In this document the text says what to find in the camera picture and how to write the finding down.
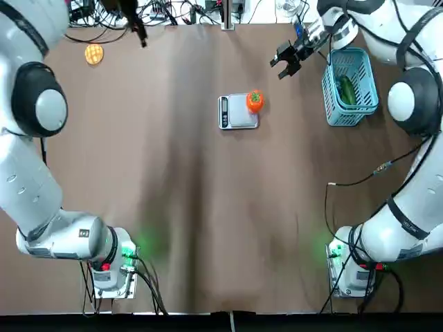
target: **wire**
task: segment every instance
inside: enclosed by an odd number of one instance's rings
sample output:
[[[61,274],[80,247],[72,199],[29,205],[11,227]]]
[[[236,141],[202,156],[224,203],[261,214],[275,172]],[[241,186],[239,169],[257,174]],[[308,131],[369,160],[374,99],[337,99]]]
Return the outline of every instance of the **wire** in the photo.
[[[388,269],[387,272],[394,277],[394,279],[397,282],[397,285],[399,287],[399,299],[398,299],[397,305],[393,311],[394,313],[399,313],[401,308],[403,307],[403,303],[404,303],[403,282],[401,282],[400,276],[393,269]]]
[[[106,41],[96,41],[96,39],[98,37],[101,37],[103,35],[103,33],[101,35],[99,35],[99,36],[97,36],[97,37],[95,37],[93,39],[89,39],[89,40],[83,40],[83,39],[74,38],[74,37],[68,36],[67,34],[65,34],[64,36],[67,39],[69,39],[69,40],[71,40],[72,42],[75,42],[75,43],[90,44],[91,42],[94,42],[95,44],[110,44],[110,43],[114,43],[114,42],[122,39],[127,34],[127,32],[128,32],[128,28],[126,28],[125,31],[123,31],[123,33],[121,35],[119,35],[117,38],[114,38],[114,39],[111,39],[111,40],[106,40]]]
[[[248,21],[248,24],[250,24],[250,22],[252,21],[252,18],[254,17],[254,15],[255,15],[255,11],[257,10],[258,5],[260,5],[260,2],[262,2],[262,0],[258,0],[257,5],[255,5],[254,11],[253,11],[253,13],[252,13],[251,18],[250,18],[249,21]]]
[[[274,0],[274,16],[275,16],[275,24],[277,24],[277,0]]]
[[[374,269],[371,268],[369,270],[369,275],[368,275],[368,282],[366,284],[366,289],[365,289],[365,296],[363,298],[363,302],[365,302],[368,298],[368,294],[369,294],[369,285],[371,284],[371,279],[372,279],[372,274],[374,273]]]
[[[160,300],[159,300],[159,298],[158,298],[158,296],[157,296],[157,294],[156,294],[154,288],[152,287],[152,282],[151,282],[151,280],[149,280],[148,278],[146,278],[146,276],[145,276],[142,272],[140,272],[139,270],[135,270],[135,273],[136,273],[140,278],[143,279],[143,281],[147,284],[148,288],[151,290],[151,294],[152,294],[152,302],[153,302],[153,304],[154,304],[154,310],[155,310],[156,305],[157,305],[157,306],[159,306],[159,308],[160,308],[162,314],[164,314],[164,315],[169,315],[168,312],[165,310],[164,306],[161,305]]]
[[[42,151],[42,160],[43,163],[48,166],[47,160],[46,160],[46,147],[45,147],[45,138],[41,137],[40,138],[40,149]]]
[[[360,232],[359,232],[359,235],[358,235],[358,237],[357,237],[356,242],[358,242],[358,241],[360,240],[360,237],[361,237],[361,231],[362,231],[362,230],[363,230],[363,228],[360,228]],[[336,290],[336,288],[337,288],[337,286],[338,286],[338,282],[340,281],[341,275],[343,274],[343,271],[345,270],[346,264],[347,264],[348,261],[351,259],[351,257],[352,257],[352,253],[355,251],[355,248],[356,248],[356,246],[352,246],[352,249],[351,249],[349,255],[347,256],[345,262],[342,263],[341,270],[340,270],[340,273],[338,274],[337,280],[335,281],[334,287],[332,287],[332,290],[329,292],[329,295],[328,295],[328,297],[327,297],[325,303],[323,304],[323,306],[322,306],[322,308],[321,308],[321,310],[320,310],[319,313],[323,313],[323,311],[325,310],[325,308],[326,308],[326,306],[327,306],[328,301],[331,300],[332,295],[334,294],[334,292],[335,292],[335,290]]]
[[[309,12],[309,9],[311,8],[311,6],[305,0],[301,0],[301,1],[303,2],[303,9],[302,9],[302,12],[301,12],[301,14],[303,15],[303,18],[302,18],[302,21],[303,21],[305,19],[305,17],[306,17],[307,12]]]
[[[397,16],[397,18],[399,20],[399,23],[400,23],[401,27],[403,28],[405,33],[408,33],[409,29],[406,27],[405,23],[403,22],[403,19],[401,19],[400,11],[399,11],[399,6],[397,4],[397,0],[392,0],[392,2],[394,3],[395,14],[396,14],[396,16]],[[417,47],[420,52],[423,52],[422,46],[420,44],[418,44],[418,42],[415,39],[413,40],[413,43],[414,43],[415,47]]]
[[[321,53],[321,51],[318,51],[317,53],[318,53],[323,59],[325,59],[327,65],[330,65],[329,61],[327,61],[326,56],[325,56],[323,53]]]
[[[380,285],[383,281],[384,275],[389,274],[392,275],[397,283],[398,289],[399,289],[399,297],[397,300],[397,305],[395,306],[395,309],[393,313],[399,313],[401,311],[401,308],[403,308],[404,305],[404,287],[403,282],[401,281],[400,276],[391,268],[387,268],[385,270],[381,270],[381,278],[379,281],[376,281],[374,284],[374,288],[370,294],[368,294],[368,287],[366,288],[366,294],[363,302],[359,305],[357,308],[359,314],[363,314],[366,308],[368,307],[369,303],[373,300],[375,294],[380,288]]]
[[[370,293],[368,293],[368,294],[365,294],[365,297],[364,297],[364,299],[363,299],[363,301],[359,304],[359,306],[357,307],[357,312],[360,314],[360,315],[363,315],[363,313],[364,313],[364,311],[366,310],[366,308],[368,307],[368,305],[369,305],[369,303],[372,301],[372,299],[374,298],[374,296],[375,296],[375,294],[377,293],[377,291],[379,290],[379,288],[380,288],[380,286],[381,286],[381,283],[383,282],[383,279],[384,279],[384,277],[385,277],[385,274],[384,273],[381,273],[380,275],[380,278],[378,278],[378,280],[377,280],[377,276],[378,276],[379,274],[376,274],[375,275],[375,278],[376,278],[376,280],[375,280],[375,282],[374,282],[374,287],[372,288],[372,292],[370,292]]]
[[[145,283],[148,285],[148,287],[151,290],[152,303],[154,306],[154,310],[155,310],[156,314],[158,314],[159,313],[158,310],[160,310],[162,312],[162,314],[167,315],[168,312],[165,309],[165,305],[163,303],[163,298],[161,297],[161,293],[160,293],[159,276],[157,275],[157,272],[156,272],[155,267],[152,264],[152,262],[148,260],[150,267],[152,269],[152,272],[154,273],[154,276],[152,276],[151,272],[147,268],[145,261],[143,261],[143,259],[141,259],[139,256],[127,255],[126,257],[131,258],[131,259],[137,259],[142,263],[142,265],[145,269],[146,275],[147,275],[147,277],[145,276],[145,278],[146,278]]]
[[[80,269],[82,270],[82,276],[83,276],[83,282],[84,282],[84,295],[83,295],[82,314],[85,317],[92,317],[92,316],[97,315],[97,314],[100,313],[100,307],[102,305],[102,299],[101,298],[99,299],[98,306],[97,306],[96,292],[95,292],[95,288],[94,288],[95,287],[94,286],[94,279],[93,279],[91,268],[89,267],[89,265],[87,263],[89,274],[85,274],[82,262],[79,261],[78,263],[80,265]],[[89,290],[89,287],[88,287],[88,277],[89,276],[91,276],[91,285],[92,285],[92,291],[93,291],[92,294],[91,294],[91,291]],[[85,304],[86,304],[86,295],[88,295],[89,303],[93,306],[93,314],[92,315],[87,315],[85,313],[84,307],[85,307]]]

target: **plastic basket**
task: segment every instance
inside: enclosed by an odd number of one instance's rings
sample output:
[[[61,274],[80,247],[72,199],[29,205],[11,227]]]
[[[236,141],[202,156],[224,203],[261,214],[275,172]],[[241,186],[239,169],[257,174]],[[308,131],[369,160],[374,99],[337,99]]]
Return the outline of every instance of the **plastic basket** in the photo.
[[[373,114],[379,106],[368,54],[361,48],[346,48],[333,50],[327,60],[330,65],[326,66],[322,78],[327,123],[331,126],[355,126],[363,116]],[[355,90],[356,105],[341,101],[336,87],[336,77],[341,75],[349,77]]]

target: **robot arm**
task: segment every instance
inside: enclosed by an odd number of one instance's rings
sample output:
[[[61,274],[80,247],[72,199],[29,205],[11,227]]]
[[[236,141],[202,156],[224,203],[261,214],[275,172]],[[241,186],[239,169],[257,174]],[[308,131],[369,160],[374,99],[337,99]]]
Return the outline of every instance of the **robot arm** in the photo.
[[[441,8],[393,0],[308,4],[309,9],[299,13],[297,41],[279,47],[271,61],[271,66],[288,62],[279,78],[295,74],[300,62],[329,38],[331,48],[339,49],[350,44],[361,28],[369,51],[379,61],[406,69],[388,94],[391,116],[407,133],[431,137],[422,145],[404,184],[386,204],[365,223],[340,228],[327,247],[328,257],[332,252],[337,256],[328,259],[337,295],[363,297],[367,285],[374,282],[362,267],[368,262],[410,259],[443,248],[443,15]],[[406,30],[416,33],[407,35]]]
[[[136,276],[123,254],[136,246],[122,228],[64,211],[62,189],[33,144],[66,124],[66,97],[42,62],[68,22],[64,0],[0,0],[0,206],[18,226],[22,253],[88,260],[100,297],[126,297]]]

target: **cucumber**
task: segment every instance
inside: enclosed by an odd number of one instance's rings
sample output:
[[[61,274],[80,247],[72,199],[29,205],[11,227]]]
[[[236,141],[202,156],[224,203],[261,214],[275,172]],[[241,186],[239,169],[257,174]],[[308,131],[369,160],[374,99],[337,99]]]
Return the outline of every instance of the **cucumber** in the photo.
[[[351,80],[348,76],[342,75],[339,77],[340,87],[342,90],[342,101],[348,105],[356,105],[355,90],[352,86]]]

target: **digital scale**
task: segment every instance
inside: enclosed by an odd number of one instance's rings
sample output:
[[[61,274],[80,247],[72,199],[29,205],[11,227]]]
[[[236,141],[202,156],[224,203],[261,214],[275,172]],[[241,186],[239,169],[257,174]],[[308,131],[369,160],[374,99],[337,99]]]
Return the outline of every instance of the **digital scale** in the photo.
[[[254,129],[258,114],[252,114],[246,105],[247,93],[222,95],[218,99],[218,123],[221,130]]]

